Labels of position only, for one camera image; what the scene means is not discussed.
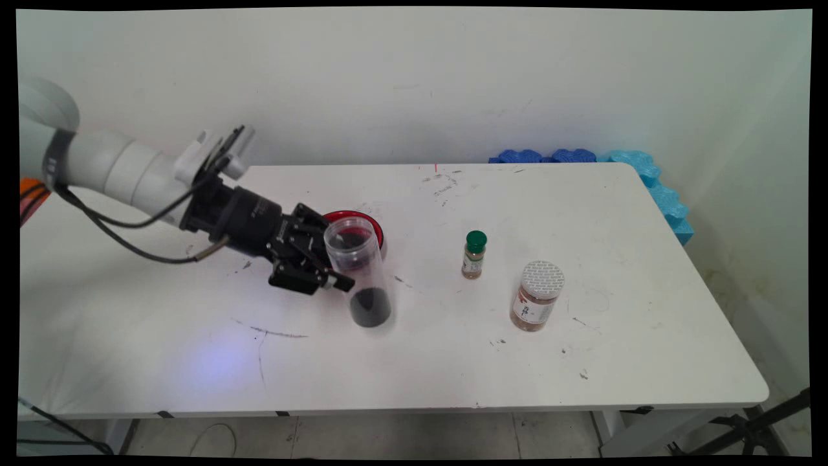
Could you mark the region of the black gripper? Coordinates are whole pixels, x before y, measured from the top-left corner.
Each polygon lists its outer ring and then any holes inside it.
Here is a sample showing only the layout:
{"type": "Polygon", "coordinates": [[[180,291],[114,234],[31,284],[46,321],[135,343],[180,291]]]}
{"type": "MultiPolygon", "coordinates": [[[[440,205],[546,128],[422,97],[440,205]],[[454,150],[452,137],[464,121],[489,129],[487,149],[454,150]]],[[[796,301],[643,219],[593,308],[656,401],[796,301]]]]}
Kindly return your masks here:
{"type": "Polygon", "coordinates": [[[218,176],[203,177],[184,210],[180,229],[204,231],[209,241],[228,237],[227,247],[272,262],[269,286],[313,295],[319,289],[346,293],[355,285],[333,269],[325,244],[331,221],[298,203],[291,213],[240,186],[231,188],[218,176]],[[274,239],[286,221],[285,237],[274,239]]]}

